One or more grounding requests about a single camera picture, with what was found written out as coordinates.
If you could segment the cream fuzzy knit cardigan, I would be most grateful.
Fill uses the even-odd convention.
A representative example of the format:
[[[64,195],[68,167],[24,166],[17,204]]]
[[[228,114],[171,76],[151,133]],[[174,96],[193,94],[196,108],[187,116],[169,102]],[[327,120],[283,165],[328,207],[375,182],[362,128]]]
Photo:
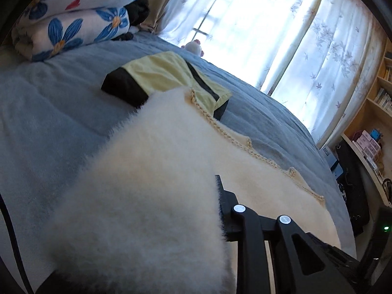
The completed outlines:
[[[112,293],[234,293],[218,183],[340,246],[323,196],[253,149],[188,88],[152,94],[79,172],[45,232],[59,272]]]

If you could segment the wooden bookshelf with items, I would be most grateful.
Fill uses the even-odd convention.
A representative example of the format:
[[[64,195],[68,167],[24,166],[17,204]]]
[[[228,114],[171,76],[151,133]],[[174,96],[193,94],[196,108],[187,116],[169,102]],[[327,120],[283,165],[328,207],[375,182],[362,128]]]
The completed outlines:
[[[380,147],[377,153],[364,150],[359,142],[367,133]],[[366,99],[344,129],[341,138],[359,162],[363,173],[370,216],[374,220],[378,208],[391,206],[387,179],[391,179],[391,41],[387,40],[377,75]]]

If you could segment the white floral sheer curtain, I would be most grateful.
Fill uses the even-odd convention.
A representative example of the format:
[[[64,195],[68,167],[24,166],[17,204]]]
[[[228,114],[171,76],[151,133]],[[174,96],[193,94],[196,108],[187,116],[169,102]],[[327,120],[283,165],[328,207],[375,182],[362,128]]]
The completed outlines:
[[[198,39],[205,59],[293,113],[318,147],[347,127],[387,36],[361,0],[169,0],[156,33]]]

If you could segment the small pink plush toy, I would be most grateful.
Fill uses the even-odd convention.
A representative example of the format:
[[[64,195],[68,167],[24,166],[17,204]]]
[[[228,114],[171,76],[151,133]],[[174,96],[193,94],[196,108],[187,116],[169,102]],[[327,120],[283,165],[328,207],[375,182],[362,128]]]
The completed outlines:
[[[198,39],[192,40],[191,42],[188,42],[186,45],[182,45],[181,48],[187,50],[188,52],[191,52],[196,56],[199,57],[204,56],[204,51],[202,50],[201,42]]]

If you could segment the yellow-green and black folded garment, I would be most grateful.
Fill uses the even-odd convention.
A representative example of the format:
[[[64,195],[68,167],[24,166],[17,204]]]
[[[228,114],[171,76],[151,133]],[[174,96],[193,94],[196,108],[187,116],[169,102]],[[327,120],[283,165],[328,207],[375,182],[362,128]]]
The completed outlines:
[[[105,76],[101,90],[133,108],[142,107],[155,92],[188,87],[197,102],[216,120],[225,113],[231,91],[212,81],[172,51],[132,60]]]

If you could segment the grey-blue fleece bed blanket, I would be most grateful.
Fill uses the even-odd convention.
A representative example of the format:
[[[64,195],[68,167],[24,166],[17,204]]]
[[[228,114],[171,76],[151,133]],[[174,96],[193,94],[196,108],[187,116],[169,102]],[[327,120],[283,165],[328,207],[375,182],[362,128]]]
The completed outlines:
[[[40,232],[79,166],[128,117],[131,107],[101,91],[105,76],[158,52],[186,61],[232,92],[222,123],[248,136],[255,150],[283,169],[294,167],[326,205],[342,249],[356,254],[349,215],[336,180],[305,126],[251,85],[149,33],[29,62],[1,49],[1,196],[10,213],[26,274],[36,289],[52,273]]]

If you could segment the black fuzzy item by quilt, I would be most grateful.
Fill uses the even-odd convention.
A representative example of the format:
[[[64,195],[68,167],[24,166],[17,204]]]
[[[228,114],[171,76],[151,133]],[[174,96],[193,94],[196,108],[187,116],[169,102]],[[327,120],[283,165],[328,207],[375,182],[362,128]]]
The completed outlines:
[[[132,40],[134,35],[140,30],[139,26],[150,14],[148,0],[135,0],[125,6],[128,12],[130,28],[127,33],[121,34],[112,40]]]

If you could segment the blue floral folded quilt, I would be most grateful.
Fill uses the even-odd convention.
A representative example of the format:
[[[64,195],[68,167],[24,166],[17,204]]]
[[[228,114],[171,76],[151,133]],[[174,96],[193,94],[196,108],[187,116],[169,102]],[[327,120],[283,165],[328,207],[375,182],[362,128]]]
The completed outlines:
[[[45,61],[61,52],[127,33],[126,5],[136,0],[33,0],[12,30],[26,59]]]

